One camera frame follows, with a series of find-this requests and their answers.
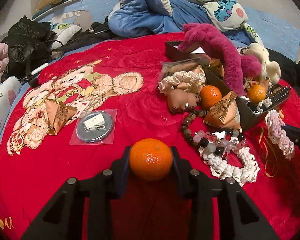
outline red bead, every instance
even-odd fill
[[[204,134],[204,137],[205,137],[207,140],[210,139],[210,136],[211,136],[211,133],[209,133],[209,132],[206,132],[206,133]]]
[[[217,141],[217,139],[218,139],[218,137],[217,137],[215,134],[212,134],[212,135],[210,136],[210,141],[212,141],[212,142]]]
[[[229,142],[231,140],[231,135],[230,134],[226,134],[225,139]]]

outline white wall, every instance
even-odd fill
[[[38,2],[39,0],[8,0],[0,12],[0,34],[7,32],[24,15],[31,19]]]

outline metal screw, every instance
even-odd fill
[[[193,175],[193,176],[198,176],[200,174],[200,172],[196,169],[193,169],[190,171],[190,174]]]
[[[234,184],[235,183],[235,179],[232,177],[228,177],[226,178],[226,182],[228,182],[229,184]]]
[[[112,171],[110,169],[106,169],[102,172],[102,174],[105,176],[110,176],[112,174]]]
[[[74,183],[77,182],[77,179],[76,179],[76,178],[69,178],[69,179],[67,180],[67,182],[68,182],[68,184],[72,185],[72,184],[74,184]]]

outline magenta plush toy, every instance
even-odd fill
[[[245,95],[243,77],[255,77],[261,73],[258,59],[239,54],[231,41],[211,24],[189,23],[183,25],[183,30],[185,41],[178,49],[185,51],[197,44],[209,57],[220,59],[225,69],[225,84],[238,96]]]

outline white pillow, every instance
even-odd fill
[[[53,25],[52,31],[54,31],[57,35],[55,36],[56,41],[52,44],[51,49],[57,49],[61,47],[61,44],[57,41],[62,42],[65,45],[78,31],[82,28],[77,25],[69,24],[69,23],[58,23]]]

